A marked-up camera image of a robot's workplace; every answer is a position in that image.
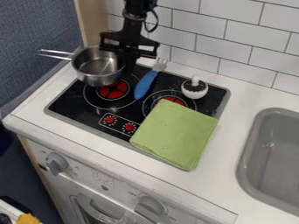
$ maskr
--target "white knob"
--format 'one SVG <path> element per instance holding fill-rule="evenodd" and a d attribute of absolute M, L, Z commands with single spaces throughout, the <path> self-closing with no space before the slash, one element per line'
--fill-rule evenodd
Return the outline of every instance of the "white knob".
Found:
<path fill-rule="evenodd" d="M 135 208 L 135 212 L 155 224 L 169 224 L 165 207 L 156 199 L 143 196 Z"/>
<path fill-rule="evenodd" d="M 197 76 L 197 75 L 194 74 L 194 75 L 192 76 L 192 79 L 191 79 L 192 86 L 193 86 L 193 87 L 198 86 L 199 81 L 200 81 L 199 76 Z"/>
<path fill-rule="evenodd" d="M 45 163 L 54 176 L 59 175 L 60 172 L 65 172 L 69 168 L 66 159 L 56 152 L 51 152 L 45 159 Z"/>
<path fill-rule="evenodd" d="M 203 98 L 209 91 L 209 86 L 200 80 L 200 77 L 193 75 L 191 80 L 186 80 L 181 86 L 182 93 L 193 100 Z"/>

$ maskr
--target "white tile wall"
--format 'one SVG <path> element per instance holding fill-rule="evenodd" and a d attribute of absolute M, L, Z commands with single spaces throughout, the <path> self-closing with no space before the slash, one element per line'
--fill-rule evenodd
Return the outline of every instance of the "white tile wall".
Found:
<path fill-rule="evenodd" d="M 259 0 L 259 1 L 264 3 L 281 4 L 281 5 L 287 5 L 287 6 L 299 8 L 298 0 Z"/>
<path fill-rule="evenodd" d="M 110 14 L 109 29 L 120 30 L 123 0 L 101 1 L 106 1 Z M 163 44 L 159 57 L 299 94 L 299 0 L 158 0 L 158 4 L 160 26 L 150 35 L 143 29 L 143 36 Z M 147 22 L 151 27 L 156 22 L 150 13 Z"/>
<path fill-rule="evenodd" d="M 271 88 L 276 72 L 222 59 L 219 74 Z"/>
<path fill-rule="evenodd" d="M 194 50 L 196 34 L 159 26 L 149 37 L 166 45 Z"/>
<path fill-rule="evenodd" d="M 218 38 L 209 38 L 198 35 L 196 51 L 217 56 L 223 59 L 247 63 L 251 46 L 241 45 Z"/>
<path fill-rule="evenodd" d="M 158 48 L 157 56 L 162 59 L 170 60 L 170 46 L 160 45 Z"/>
<path fill-rule="evenodd" d="M 249 64 L 299 76 L 299 57 L 286 53 L 254 48 Z"/>
<path fill-rule="evenodd" d="M 219 59 L 207 56 L 202 53 L 190 52 L 176 47 L 172 48 L 172 61 L 187 65 L 189 67 L 200 68 L 209 72 L 216 73 Z"/>
<path fill-rule="evenodd" d="M 171 27 L 171 9 L 157 7 L 155 11 L 159 16 L 159 24 Z M 149 13 L 147 22 L 152 24 L 156 23 L 156 19 L 152 13 Z"/>
<path fill-rule="evenodd" d="M 299 79 L 285 73 L 279 73 L 273 88 L 299 95 Z"/>
<path fill-rule="evenodd" d="M 261 25 L 299 32 L 299 10 L 274 4 L 265 4 L 261 17 Z"/>
<path fill-rule="evenodd" d="M 299 34 L 292 33 L 292 36 L 289 40 L 287 53 L 299 55 Z"/>
<path fill-rule="evenodd" d="M 200 12 L 218 18 L 258 24 L 261 8 L 262 3 L 247 0 L 201 0 Z"/>
<path fill-rule="evenodd" d="M 158 4 L 182 11 L 198 12 L 199 0 L 158 0 Z"/>
<path fill-rule="evenodd" d="M 283 52 L 289 40 L 289 34 L 287 31 L 229 21 L 226 39 Z"/>
<path fill-rule="evenodd" d="M 226 20 L 174 10 L 173 28 L 223 38 L 226 29 Z"/>

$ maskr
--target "cable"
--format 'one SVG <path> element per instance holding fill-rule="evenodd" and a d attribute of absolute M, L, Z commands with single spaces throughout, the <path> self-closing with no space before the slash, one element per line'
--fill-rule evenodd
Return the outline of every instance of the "cable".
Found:
<path fill-rule="evenodd" d="M 156 28 L 159 26 L 159 16 L 156 14 L 155 10 L 151 10 L 151 13 L 153 13 L 155 19 L 156 19 L 156 24 L 152 29 L 149 29 L 149 27 L 147 26 L 146 22 L 144 21 L 144 28 L 147 32 L 151 33 L 153 31 L 156 30 Z"/>

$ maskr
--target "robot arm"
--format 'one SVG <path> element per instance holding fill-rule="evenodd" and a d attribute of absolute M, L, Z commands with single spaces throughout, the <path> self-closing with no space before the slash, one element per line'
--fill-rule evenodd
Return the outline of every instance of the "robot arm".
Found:
<path fill-rule="evenodd" d="M 100 49 L 117 53 L 120 63 L 126 65 L 126 74 L 132 73 L 140 57 L 156 57 L 160 44 L 141 35 L 147 14 L 154 12 L 156 2 L 157 0 L 125 0 L 122 30 L 101 33 Z M 118 44 L 111 44 L 109 40 L 117 41 Z M 152 51 L 142 50 L 140 46 L 150 46 Z"/>

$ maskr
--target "blue spatula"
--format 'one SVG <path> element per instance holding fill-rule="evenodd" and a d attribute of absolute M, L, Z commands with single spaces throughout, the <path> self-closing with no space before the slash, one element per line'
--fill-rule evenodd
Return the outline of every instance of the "blue spatula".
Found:
<path fill-rule="evenodd" d="M 156 64 L 153 66 L 152 70 L 146 73 L 138 82 L 134 91 L 134 97 L 136 100 L 140 100 L 147 94 L 155 78 L 167 67 L 167 63 L 168 60 L 166 59 L 158 58 L 156 60 Z"/>

